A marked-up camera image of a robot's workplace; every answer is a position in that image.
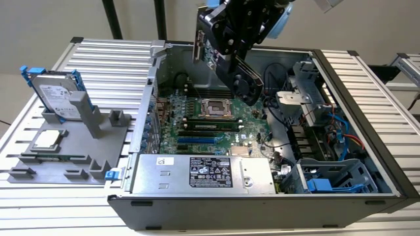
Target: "blue pcie slot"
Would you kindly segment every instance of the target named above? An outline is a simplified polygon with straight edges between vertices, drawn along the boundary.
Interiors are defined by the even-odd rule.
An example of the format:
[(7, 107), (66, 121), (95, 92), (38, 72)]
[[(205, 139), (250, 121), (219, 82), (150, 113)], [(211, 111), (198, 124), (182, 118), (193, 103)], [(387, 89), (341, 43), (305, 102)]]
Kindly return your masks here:
[(182, 139), (178, 139), (178, 143), (181, 144), (217, 144), (217, 139), (182, 138)]

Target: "black pole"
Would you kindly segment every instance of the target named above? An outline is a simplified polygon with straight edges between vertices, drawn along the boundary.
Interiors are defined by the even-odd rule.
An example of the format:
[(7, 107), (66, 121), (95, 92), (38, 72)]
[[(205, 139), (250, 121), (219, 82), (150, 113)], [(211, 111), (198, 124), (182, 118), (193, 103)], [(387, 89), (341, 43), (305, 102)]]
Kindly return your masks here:
[(105, 9), (107, 13), (109, 24), (114, 39), (123, 39), (122, 28), (114, 0), (103, 0)]
[(157, 14), (157, 27), (158, 38), (167, 40), (167, 17), (166, 17), (166, 0), (155, 0), (155, 14)]

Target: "blue latch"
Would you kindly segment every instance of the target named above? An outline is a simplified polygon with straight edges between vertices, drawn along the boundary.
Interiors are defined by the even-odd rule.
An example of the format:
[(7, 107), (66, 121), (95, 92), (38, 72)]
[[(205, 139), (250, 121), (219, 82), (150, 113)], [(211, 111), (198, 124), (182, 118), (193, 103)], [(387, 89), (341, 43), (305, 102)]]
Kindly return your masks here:
[(119, 180), (121, 179), (119, 176), (121, 176), (119, 171), (107, 171), (106, 180), (113, 180), (113, 181)]
[(30, 74), (41, 75), (41, 74), (43, 74), (46, 71), (47, 71), (47, 69), (46, 69), (45, 67), (33, 67), (33, 68), (29, 70), (29, 73), (30, 73)]
[(311, 193), (361, 193), (365, 189), (365, 184), (357, 184), (351, 187), (333, 188), (327, 178), (314, 178), (307, 181), (307, 184)]
[(221, 0), (209, 0), (209, 8), (215, 8), (215, 7), (219, 7), (221, 5)]

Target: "small white label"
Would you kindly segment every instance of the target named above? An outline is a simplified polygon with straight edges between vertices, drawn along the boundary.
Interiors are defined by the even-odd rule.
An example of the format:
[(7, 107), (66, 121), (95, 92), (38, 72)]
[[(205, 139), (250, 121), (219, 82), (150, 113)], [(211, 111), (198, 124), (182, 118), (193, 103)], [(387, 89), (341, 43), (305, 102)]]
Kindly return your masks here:
[(157, 165), (158, 166), (173, 166), (174, 165), (174, 157), (158, 157)]

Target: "cpu socket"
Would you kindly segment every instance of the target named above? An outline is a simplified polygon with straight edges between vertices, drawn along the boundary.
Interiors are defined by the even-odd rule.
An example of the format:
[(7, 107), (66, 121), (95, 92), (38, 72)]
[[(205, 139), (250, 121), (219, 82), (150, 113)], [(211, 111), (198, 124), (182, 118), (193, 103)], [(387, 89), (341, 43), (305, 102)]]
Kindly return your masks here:
[(203, 99), (202, 114), (205, 118), (233, 118), (231, 101), (229, 99)]

